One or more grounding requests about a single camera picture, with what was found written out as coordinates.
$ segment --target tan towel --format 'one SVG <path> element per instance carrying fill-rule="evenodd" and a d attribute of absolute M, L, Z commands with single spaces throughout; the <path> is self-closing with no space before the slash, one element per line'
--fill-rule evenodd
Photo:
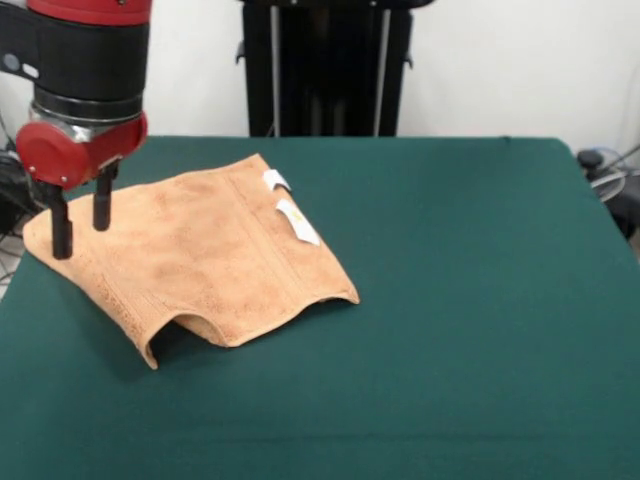
<path fill-rule="evenodd" d="M 51 216 L 24 228 L 27 249 L 82 288 L 157 368 L 149 342 L 168 322 L 225 347 L 280 327 L 309 305 L 358 293 L 324 242 L 300 241 L 258 155 L 114 192 L 112 225 L 91 226 L 92 197 L 69 205 L 74 256 L 51 255 Z"/>

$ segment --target black device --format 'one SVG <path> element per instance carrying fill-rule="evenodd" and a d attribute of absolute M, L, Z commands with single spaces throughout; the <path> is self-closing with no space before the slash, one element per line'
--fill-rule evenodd
<path fill-rule="evenodd" d="M 251 136 L 393 136 L 410 10 L 434 0 L 244 0 Z"/>

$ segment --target green table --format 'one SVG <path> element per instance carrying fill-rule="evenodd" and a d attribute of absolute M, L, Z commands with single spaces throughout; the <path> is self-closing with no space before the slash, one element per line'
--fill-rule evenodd
<path fill-rule="evenodd" d="M 0 478 L 640 477 L 640 273 L 563 144 L 155 138 L 119 184 L 254 152 L 362 304 L 234 350 L 169 327 L 153 372 L 27 255 L 0 306 Z"/>

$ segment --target towel label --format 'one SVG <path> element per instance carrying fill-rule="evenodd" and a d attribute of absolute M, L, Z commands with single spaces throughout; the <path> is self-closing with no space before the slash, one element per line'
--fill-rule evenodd
<path fill-rule="evenodd" d="M 320 246 L 320 236 L 293 203 L 282 199 L 276 205 L 276 210 L 285 214 L 299 240 Z"/>
<path fill-rule="evenodd" d="M 264 183 L 267 184 L 267 187 L 269 187 L 269 190 L 271 190 L 272 192 L 278 185 L 291 191 L 291 187 L 277 170 L 267 170 L 262 174 L 262 179 L 264 180 Z"/>

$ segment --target white wall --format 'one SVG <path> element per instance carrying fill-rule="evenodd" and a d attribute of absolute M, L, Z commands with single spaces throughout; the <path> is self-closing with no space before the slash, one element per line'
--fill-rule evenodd
<path fill-rule="evenodd" d="M 233 0 L 155 0 L 146 109 L 156 134 L 246 135 Z M 640 140 L 640 2 L 437 0 L 415 12 L 401 135 Z M 29 85 L 0 76 L 12 133 Z"/>

